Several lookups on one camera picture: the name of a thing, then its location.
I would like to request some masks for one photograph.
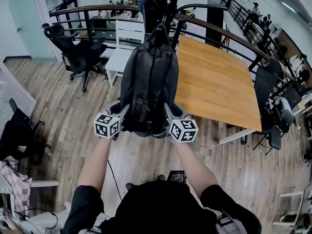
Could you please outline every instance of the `black t-shirt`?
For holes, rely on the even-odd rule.
[[[200,201],[204,207],[241,221],[248,234],[261,233],[257,217],[236,204],[220,186],[206,188]],[[64,234],[77,234],[80,230],[92,228],[103,208],[103,201],[94,187],[77,187]],[[186,184],[153,181],[132,188],[118,206],[115,217],[105,220],[100,229],[102,233],[172,230],[216,234],[215,224],[216,214],[201,208]]]

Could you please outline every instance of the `shoe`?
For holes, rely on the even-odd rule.
[[[131,190],[132,188],[134,188],[135,186],[137,186],[137,185],[134,185],[132,183],[127,183],[126,184],[126,188],[127,188],[128,191]]]
[[[165,175],[159,175],[157,178],[157,181],[165,181],[165,180],[166,180]]]

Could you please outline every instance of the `ceiling light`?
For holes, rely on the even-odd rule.
[[[296,13],[296,11],[293,8],[291,8],[288,4],[284,3],[283,1],[282,4],[285,5],[287,8],[289,8],[291,11]]]

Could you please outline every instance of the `backpack handle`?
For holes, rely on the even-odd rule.
[[[170,45],[169,44],[169,38],[168,38],[168,34],[167,34],[167,29],[166,29],[166,26],[165,26],[165,23],[164,22],[161,22],[159,25],[157,25],[155,27],[155,29],[152,31],[152,33],[150,34],[150,36],[148,37],[147,41],[151,41],[155,35],[156,35],[156,32],[158,31],[161,31],[165,37],[165,42],[166,44]]]

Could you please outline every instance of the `black backpack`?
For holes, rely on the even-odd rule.
[[[155,47],[152,40],[164,39]],[[174,106],[178,79],[178,61],[169,45],[164,23],[159,24],[147,41],[131,54],[124,70],[120,92],[120,110],[130,105],[122,122],[123,131],[136,132],[141,137],[165,137],[168,125],[164,103]]]

